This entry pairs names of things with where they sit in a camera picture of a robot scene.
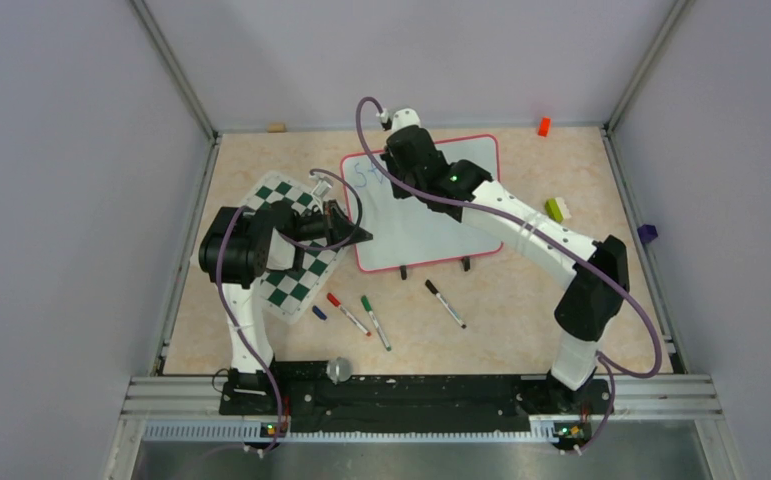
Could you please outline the pink framed whiteboard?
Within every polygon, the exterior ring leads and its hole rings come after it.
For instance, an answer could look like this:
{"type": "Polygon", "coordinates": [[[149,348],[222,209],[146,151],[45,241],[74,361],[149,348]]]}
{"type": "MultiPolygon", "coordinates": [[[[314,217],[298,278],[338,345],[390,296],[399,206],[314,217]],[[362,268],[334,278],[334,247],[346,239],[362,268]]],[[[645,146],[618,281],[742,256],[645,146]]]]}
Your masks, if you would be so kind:
{"type": "Polygon", "coordinates": [[[362,218],[373,235],[356,245],[360,270],[371,273],[464,257],[493,254],[502,242],[489,234],[436,213],[414,197],[395,199],[391,183],[362,152],[345,156],[340,174],[359,195],[347,191],[348,216],[362,218]]]}

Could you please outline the blue marker cap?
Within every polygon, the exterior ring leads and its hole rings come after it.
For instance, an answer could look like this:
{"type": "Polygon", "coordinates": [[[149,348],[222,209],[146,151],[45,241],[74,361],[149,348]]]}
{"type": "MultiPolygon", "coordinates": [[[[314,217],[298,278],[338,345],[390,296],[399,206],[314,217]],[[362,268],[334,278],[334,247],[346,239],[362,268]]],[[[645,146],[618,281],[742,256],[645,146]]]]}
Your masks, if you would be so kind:
{"type": "Polygon", "coordinates": [[[322,321],[326,321],[328,316],[317,306],[312,307],[312,312],[322,321]]]}

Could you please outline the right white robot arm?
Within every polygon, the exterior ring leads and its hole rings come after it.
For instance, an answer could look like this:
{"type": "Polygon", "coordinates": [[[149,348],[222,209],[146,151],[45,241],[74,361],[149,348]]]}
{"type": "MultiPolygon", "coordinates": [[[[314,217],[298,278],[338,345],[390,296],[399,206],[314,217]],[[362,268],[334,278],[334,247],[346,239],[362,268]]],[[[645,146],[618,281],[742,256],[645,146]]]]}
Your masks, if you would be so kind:
{"type": "Polygon", "coordinates": [[[518,200],[491,173],[462,159],[450,162],[421,126],[417,112],[377,115],[388,132],[381,159],[396,199],[414,197],[434,212],[477,228],[548,272],[563,290],[554,318],[563,334],[547,385],[550,404],[573,412],[588,397],[597,350],[629,291],[625,244],[574,232],[518,200]]]}

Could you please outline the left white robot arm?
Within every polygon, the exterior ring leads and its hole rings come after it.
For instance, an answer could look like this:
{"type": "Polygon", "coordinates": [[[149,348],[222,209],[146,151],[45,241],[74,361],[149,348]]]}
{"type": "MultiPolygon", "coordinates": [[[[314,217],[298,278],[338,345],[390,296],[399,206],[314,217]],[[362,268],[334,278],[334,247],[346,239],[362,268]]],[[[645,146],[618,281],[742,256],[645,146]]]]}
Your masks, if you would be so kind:
{"type": "Polygon", "coordinates": [[[258,375],[243,390],[244,401],[258,413],[280,404],[281,386],[265,374],[274,359],[267,339],[258,289],[269,273],[300,273],[304,255],[338,251],[373,239],[353,223],[334,200],[303,213],[289,201],[258,209],[222,207],[198,251],[200,269],[217,286],[227,314],[232,342],[233,376],[258,375]]]}

